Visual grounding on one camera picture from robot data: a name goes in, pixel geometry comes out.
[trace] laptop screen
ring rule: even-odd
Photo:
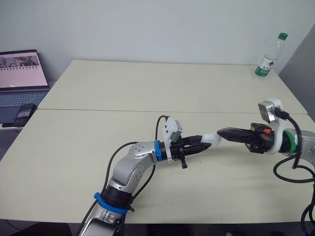
[[[36,50],[0,53],[0,91],[48,88]]]

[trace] table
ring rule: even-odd
[[[272,70],[263,83],[254,66],[74,60],[39,109],[259,113],[268,97],[291,114],[306,110]]]
[[[159,115],[180,120],[183,137],[262,122],[260,114],[37,110],[0,162],[0,218],[80,222],[102,188],[112,153],[127,142],[153,140]],[[301,129],[315,131],[307,115],[292,117]],[[119,152],[113,165],[126,153]],[[218,149],[188,156],[185,170],[180,162],[159,163],[126,222],[299,221],[312,184],[277,179],[272,168],[283,158],[250,153],[243,144],[222,140]],[[309,177],[289,164],[280,173]]]

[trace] green bottle cap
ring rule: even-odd
[[[282,39],[282,40],[285,40],[287,38],[287,33],[280,33],[278,38]]]

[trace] cable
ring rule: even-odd
[[[101,191],[101,196],[103,195],[103,193],[105,192],[106,190],[106,187],[107,187],[107,182],[108,182],[108,178],[109,178],[109,171],[110,171],[110,166],[112,165],[112,161],[114,159],[114,157],[116,156],[116,154],[121,150],[123,149],[124,147],[128,146],[128,145],[131,145],[131,144],[136,144],[138,142],[130,142],[130,143],[126,143],[122,146],[120,146],[115,152],[114,154],[111,156],[109,162],[108,162],[108,166],[107,166],[107,171],[106,171],[106,178],[105,178],[105,182],[104,182],[104,185],[103,185],[103,189]]]
[[[285,112],[284,110],[280,109],[279,107],[275,108],[275,115],[281,119],[287,119],[292,123],[292,125],[295,128],[296,135],[297,135],[297,147],[296,147],[296,155],[295,155],[295,160],[293,163],[292,168],[295,169],[297,168],[297,165],[299,163],[301,153],[302,153],[302,133],[300,130],[299,125],[295,122],[295,120],[290,117],[290,114],[288,112]]]
[[[283,163],[289,161],[289,160],[292,160],[296,158],[295,155],[294,156],[290,156],[290,157],[287,157],[286,159],[283,159],[281,160],[280,162],[278,162],[275,166],[274,166],[274,169],[273,169],[273,172],[275,174],[276,177],[284,180],[284,181],[287,181],[287,182],[290,182],[290,183],[310,183],[310,182],[313,182],[315,181],[315,173],[308,167],[306,166],[300,166],[298,165],[297,168],[301,168],[301,169],[305,169],[307,171],[309,171],[312,175],[313,175],[313,178],[308,178],[308,179],[291,179],[291,178],[286,178],[286,177],[283,177],[281,175],[278,174],[277,172],[277,169],[280,165],[282,165]]]
[[[168,116],[160,116],[160,117],[157,119],[155,140],[158,139],[158,125],[159,125],[159,121],[160,121],[162,118],[165,118],[165,120],[167,121],[167,119],[168,119],[169,117],[168,117]],[[133,203],[134,199],[135,199],[135,198],[140,194],[140,192],[147,186],[147,184],[148,184],[148,183],[150,182],[150,180],[152,179],[152,176],[153,176],[155,170],[156,170],[156,166],[154,165],[153,168],[152,168],[152,171],[151,171],[151,174],[150,174],[149,178],[148,178],[147,181],[142,185],[142,187],[138,190],[138,192],[136,192],[136,194],[131,198],[131,200],[130,200],[129,203],[128,203],[128,206]],[[126,220],[126,214],[123,215],[122,223],[121,223],[121,226],[120,226],[120,232],[121,232],[120,235],[121,235],[121,236],[124,235],[125,220]]]
[[[160,121],[162,118],[165,118],[165,120],[167,121],[167,119],[168,119],[169,117],[168,117],[168,116],[160,116],[160,117],[157,119],[155,140],[158,140],[158,124],[159,124],[159,121]]]
[[[294,163],[293,163],[293,166],[292,166],[292,168],[295,169],[295,168],[297,168],[297,165],[299,163],[299,160],[300,160],[300,157],[301,157],[301,153],[302,153],[302,134],[301,134],[301,130],[300,130],[298,124],[295,122],[294,119],[292,119],[291,117],[288,117],[287,120],[290,121],[293,124],[293,126],[295,128],[295,131],[296,131],[296,134],[297,134],[296,157],[295,157],[295,160],[294,160]]]
[[[96,205],[96,203],[97,203],[97,200],[95,200],[95,201],[93,202],[92,206],[90,207],[90,209],[88,210],[88,212],[85,214],[83,220],[81,221],[81,223],[80,223],[80,225],[79,225],[79,228],[78,228],[78,230],[77,230],[77,233],[75,234],[76,236],[79,236],[79,234],[80,234],[80,232],[81,232],[81,230],[82,230],[82,228],[83,228],[83,226],[84,226],[85,221],[87,220],[88,216],[90,215],[90,213],[91,213],[93,207]]]
[[[107,182],[108,182],[108,177],[109,177],[109,171],[110,171],[110,166],[112,165],[112,161],[115,157],[115,155],[121,150],[123,149],[124,147],[128,146],[128,145],[131,145],[131,144],[136,144],[137,142],[130,142],[130,143],[127,143],[127,144],[124,144],[122,145],[121,147],[119,147],[115,152],[114,154],[111,156],[109,162],[108,162],[108,166],[107,166],[107,171],[106,171],[106,178],[105,178],[105,182],[104,182],[104,185],[103,185],[103,189],[101,191],[101,195],[103,195],[103,193],[105,192],[105,189],[106,189],[106,186],[107,186]],[[88,216],[90,215],[93,207],[96,205],[97,203],[97,200],[95,200],[92,204],[92,206],[90,207],[90,209],[88,210],[88,212],[86,213],[86,215],[84,216],[79,228],[78,228],[78,231],[76,233],[76,235],[78,236],[80,234],[80,231],[82,230],[83,226],[84,226],[84,223],[85,221],[87,220]]]
[[[161,120],[161,118],[165,118],[166,120],[168,119],[168,116],[160,116],[158,119],[157,119],[157,125],[156,125],[156,134],[155,134],[155,140],[157,140],[158,138],[158,124],[159,124],[159,121]],[[104,182],[104,185],[103,185],[103,189],[101,191],[101,195],[103,195],[103,193],[105,192],[106,190],[106,187],[107,187],[107,183],[108,183],[108,178],[109,178],[109,172],[110,172],[110,167],[111,167],[111,164],[112,164],[112,161],[114,159],[114,157],[116,156],[116,154],[121,150],[123,149],[124,147],[128,146],[128,145],[131,145],[131,144],[136,144],[138,142],[130,142],[130,143],[127,143],[127,144],[124,144],[122,145],[121,147],[119,147],[115,152],[114,154],[111,156],[109,162],[108,162],[108,166],[107,166],[107,171],[106,171],[106,177],[105,177],[105,182]],[[152,168],[152,171],[151,171],[151,174],[149,176],[149,178],[147,179],[147,181],[142,185],[142,187],[136,192],[136,194],[131,198],[131,200],[129,201],[129,203],[127,204],[128,206],[130,206],[130,204],[133,203],[134,199],[140,194],[140,192],[147,186],[147,184],[150,182],[150,180],[152,179],[152,176],[155,172],[155,169],[156,169],[156,166],[154,165],[153,168]],[[82,220],[79,228],[78,228],[78,231],[77,231],[77,236],[80,234],[80,231],[82,230],[83,226],[84,226],[84,223],[85,221],[87,220],[88,216],[90,215],[93,207],[96,205],[97,201],[94,201],[94,203],[92,204],[92,206],[90,207],[90,209],[88,210],[88,212],[86,213],[86,215],[84,216],[84,219]],[[120,234],[123,235],[124,234],[124,226],[125,226],[125,220],[126,220],[126,214],[123,214],[123,218],[122,218],[122,222],[119,226],[120,228]]]
[[[10,223],[8,220],[5,220],[5,221],[6,221],[6,222],[8,223],[8,225],[11,226],[12,228],[15,228],[16,230],[21,231],[21,229],[15,227],[15,226],[13,226],[13,225],[11,225],[11,223]]]
[[[282,109],[280,108],[275,108],[275,115],[282,118],[282,119],[287,119],[288,121],[290,121],[292,123],[292,125],[294,126],[295,128],[295,131],[296,131],[296,135],[297,135],[297,148],[295,150],[296,154],[291,156],[291,157],[288,157],[280,162],[278,162],[274,168],[273,168],[273,172],[274,174],[284,180],[284,181],[287,181],[287,182],[291,182],[291,183],[309,183],[309,182],[314,182],[313,183],[313,196],[312,196],[312,202],[311,204],[309,204],[303,211],[302,213],[302,216],[301,216],[301,228],[302,228],[302,231],[303,231],[303,235],[305,236],[309,236],[309,233],[307,232],[306,230],[306,226],[305,226],[305,217],[307,214],[309,214],[309,218],[310,218],[310,221],[312,223],[312,225],[315,227],[315,221],[313,219],[313,209],[315,207],[315,173],[312,169],[306,167],[306,166],[303,166],[303,165],[298,165],[299,163],[299,160],[300,160],[300,157],[301,157],[301,153],[302,153],[302,133],[301,133],[301,130],[298,126],[298,124],[295,122],[295,120],[293,118],[290,117],[290,114],[283,111]],[[290,178],[285,178],[281,175],[279,175],[277,173],[277,169],[278,167],[289,161],[289,160],[293,160],[294,159],[294,162],[293,162],[293,165],[292,165],[292,168],[293,169],[297,169],[297,168],[300,168],[300,169],[304,169],[306,171],[308,171],[309,173],[311,173],[311,175],[313,176],[313,178],[309,178],[309,179],[290,179]]]

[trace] water bottle label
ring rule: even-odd
[[[264,56],[263,60],[261,60],[258,67],[256,68],[255,74],[262,77],[267,76],[275,62],[276,60],[271,60]]]

